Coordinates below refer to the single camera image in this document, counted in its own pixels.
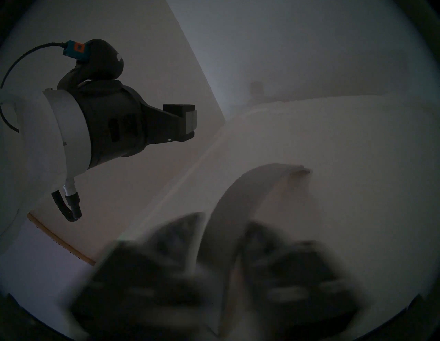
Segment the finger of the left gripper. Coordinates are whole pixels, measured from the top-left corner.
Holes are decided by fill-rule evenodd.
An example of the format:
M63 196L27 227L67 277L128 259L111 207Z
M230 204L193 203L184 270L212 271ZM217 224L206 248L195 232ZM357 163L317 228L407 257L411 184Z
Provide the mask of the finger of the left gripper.
M197 110L192 104L164 104L152 107L143 100L141 107L141 145L185 142L194 138Z

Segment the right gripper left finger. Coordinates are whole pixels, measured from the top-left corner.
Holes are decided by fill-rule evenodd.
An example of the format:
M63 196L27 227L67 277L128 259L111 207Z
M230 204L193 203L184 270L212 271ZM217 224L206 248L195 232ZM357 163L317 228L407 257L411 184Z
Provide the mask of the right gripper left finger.
M189 260L204 216L177 217L105 252L67 299L87 340L197 340L206 291Z

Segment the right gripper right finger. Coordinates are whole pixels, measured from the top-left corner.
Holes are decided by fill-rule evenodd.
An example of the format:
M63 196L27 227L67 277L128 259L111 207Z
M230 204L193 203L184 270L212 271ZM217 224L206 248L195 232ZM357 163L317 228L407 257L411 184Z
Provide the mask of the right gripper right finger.
M287 241L275 229L249 222L239 257L261 340L328 339L364 309L353 277L317 241Z

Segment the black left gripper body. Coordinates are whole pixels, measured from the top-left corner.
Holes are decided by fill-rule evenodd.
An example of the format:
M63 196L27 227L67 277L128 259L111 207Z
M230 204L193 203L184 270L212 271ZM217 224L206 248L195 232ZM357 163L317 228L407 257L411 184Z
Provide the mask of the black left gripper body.
M119 80L90 80L71 89L85 117L91 143L88 169L145 148L139 99Z

